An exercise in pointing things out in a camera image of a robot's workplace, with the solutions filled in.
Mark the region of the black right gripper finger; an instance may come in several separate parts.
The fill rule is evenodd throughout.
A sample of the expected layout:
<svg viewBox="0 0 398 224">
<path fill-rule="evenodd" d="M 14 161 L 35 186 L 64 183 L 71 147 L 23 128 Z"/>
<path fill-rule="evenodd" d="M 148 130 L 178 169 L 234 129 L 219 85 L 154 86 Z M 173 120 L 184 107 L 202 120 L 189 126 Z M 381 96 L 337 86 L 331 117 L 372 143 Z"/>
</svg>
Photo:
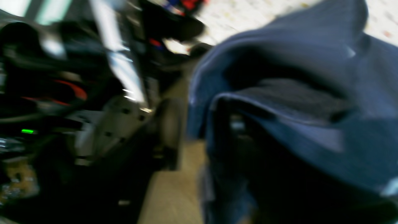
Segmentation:
<svg viewBox="0 0 398 224">
<path fill-rule="evenodd" d="M 153 174 L 178 169 L 183 102 L 165 98 L 137 129 L 123 121 L 65 192 L 65 224 L 136 224 Z"/>
</svg>

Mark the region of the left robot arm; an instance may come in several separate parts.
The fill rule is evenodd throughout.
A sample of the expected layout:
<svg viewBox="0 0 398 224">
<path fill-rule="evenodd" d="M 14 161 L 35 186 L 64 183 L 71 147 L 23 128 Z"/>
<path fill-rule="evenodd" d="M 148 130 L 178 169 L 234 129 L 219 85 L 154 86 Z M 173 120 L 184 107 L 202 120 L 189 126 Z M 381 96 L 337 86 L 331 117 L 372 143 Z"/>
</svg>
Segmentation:
<svg viewBox="0 0 398 224">
<path fill-rule="evenodd" d="M 206 50 L 203 5 L 77 0 L 48 24 L 1 9 L 1 205 L 178 169 L 184 110 L 164 93 Z"/>
</svg>

